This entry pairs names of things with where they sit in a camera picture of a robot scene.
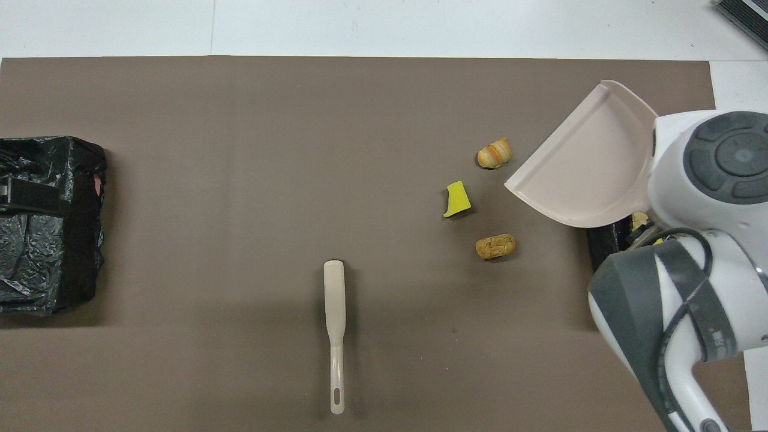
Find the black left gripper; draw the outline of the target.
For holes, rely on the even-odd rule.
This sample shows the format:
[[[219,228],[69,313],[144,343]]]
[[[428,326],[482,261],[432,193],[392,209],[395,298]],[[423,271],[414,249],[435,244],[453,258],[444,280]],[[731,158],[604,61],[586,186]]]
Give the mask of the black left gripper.
[[[6,211],[11,203],[12,211],[20,214],[63,217],[69,212],[69,202],[60,188],[27,180],[12,180],[12,200],[9,182],[1,183],[1,211]]]

